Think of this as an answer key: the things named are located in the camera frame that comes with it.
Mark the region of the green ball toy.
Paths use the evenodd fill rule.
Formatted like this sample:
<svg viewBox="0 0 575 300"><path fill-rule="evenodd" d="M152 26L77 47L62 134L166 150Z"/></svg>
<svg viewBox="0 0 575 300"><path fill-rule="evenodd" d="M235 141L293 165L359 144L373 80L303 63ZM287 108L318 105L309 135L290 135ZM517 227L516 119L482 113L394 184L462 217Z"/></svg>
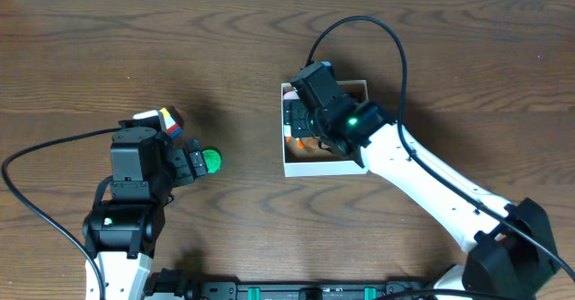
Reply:
<svg viewBox="0 0 575 300"><path fill-rule="evenodd" d="M202 151L206 163L208 174L217 173L222 166L222 156L216 149L205 149Z"/></svg>

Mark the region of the white plush duck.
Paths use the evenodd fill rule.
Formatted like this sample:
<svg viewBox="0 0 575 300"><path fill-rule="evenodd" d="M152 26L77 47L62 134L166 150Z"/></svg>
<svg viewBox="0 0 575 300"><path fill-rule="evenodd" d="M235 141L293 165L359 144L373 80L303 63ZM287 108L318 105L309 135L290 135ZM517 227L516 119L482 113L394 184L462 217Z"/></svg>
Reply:
<svg viewBox="0 0 575 300"><path fill-rule="evenodd" d="M308 113L295 91L289 91L283 95L282 115L285 141L290 143L294 138L297 148L304 149L303 138L309 134L306 123Z"/></svg>

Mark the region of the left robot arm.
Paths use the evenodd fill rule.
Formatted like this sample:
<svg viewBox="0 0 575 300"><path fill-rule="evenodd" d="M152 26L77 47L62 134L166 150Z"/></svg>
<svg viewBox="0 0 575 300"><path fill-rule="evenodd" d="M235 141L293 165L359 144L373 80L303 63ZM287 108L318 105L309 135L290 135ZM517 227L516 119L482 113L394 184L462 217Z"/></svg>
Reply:
<svg viewBox="0 0 575 300"><path fill-rule="evenodd" d="M84 220L88 299L198 299L199 282L177 270L152 272L173 189L208 173L197 139L179 148L158 126L131 120L112 137L112 175Z"/></svg>

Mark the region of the yellow grey toy truck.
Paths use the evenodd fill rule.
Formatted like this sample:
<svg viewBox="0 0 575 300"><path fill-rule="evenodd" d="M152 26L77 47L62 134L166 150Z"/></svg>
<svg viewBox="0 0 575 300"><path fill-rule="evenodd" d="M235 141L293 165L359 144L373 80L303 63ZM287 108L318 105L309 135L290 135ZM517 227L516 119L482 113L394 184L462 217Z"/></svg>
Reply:
<svg viewBox="0 0 575 300"><path fill-rule="evenodd" d="M331 62L329 61L323 61L322 64L328 69L328 71L331 73L332 77L335 78L335 73L334 73L334 69L332 67Z"/></svg>

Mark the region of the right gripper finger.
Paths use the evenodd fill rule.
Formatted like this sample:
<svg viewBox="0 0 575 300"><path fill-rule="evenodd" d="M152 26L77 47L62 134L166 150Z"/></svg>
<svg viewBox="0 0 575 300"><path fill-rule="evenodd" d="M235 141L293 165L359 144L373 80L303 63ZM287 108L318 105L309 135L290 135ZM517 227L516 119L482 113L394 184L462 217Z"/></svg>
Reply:
<svg viewBox="0 0 575 300"><path fill-rule="evenodd" d="M284 100L283 116L284 119L306 119L308 109L301 100Z"/></svg>
<svg viewBox="0 0 575 300"><path fill-rule="evenodd" d="M286 119L283 125L283 135L285 137L312 137L314 134L305 119Z"/></svg>

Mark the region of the brown plush bear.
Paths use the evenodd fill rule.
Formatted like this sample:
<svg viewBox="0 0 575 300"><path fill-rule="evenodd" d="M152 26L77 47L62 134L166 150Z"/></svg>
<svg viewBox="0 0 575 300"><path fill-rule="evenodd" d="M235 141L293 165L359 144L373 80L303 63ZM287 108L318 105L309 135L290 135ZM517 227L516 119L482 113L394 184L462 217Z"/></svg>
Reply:
<svg viewBox="0 0 575 300"><path fill-rule="evenodd" d="M320 149L319 141L313 137L304 137L301 139L301 142L307 153L315 153Z"/></svg>

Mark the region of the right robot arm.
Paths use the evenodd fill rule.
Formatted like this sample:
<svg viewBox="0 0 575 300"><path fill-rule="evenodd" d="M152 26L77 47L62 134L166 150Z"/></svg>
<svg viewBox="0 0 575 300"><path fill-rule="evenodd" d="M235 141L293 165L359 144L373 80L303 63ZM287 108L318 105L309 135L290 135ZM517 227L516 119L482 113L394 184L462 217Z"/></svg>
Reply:
<svg viewBox="0 0 575 300"><path fill-rule="evenodd" d="M411 297L531 299L564 262L548 215L532 199L515 205L441 161L392 114L349 97L327 105L282 103L287 137L317 137L321 146L355 161L402 190L454 238L467 259Z"/></svg>

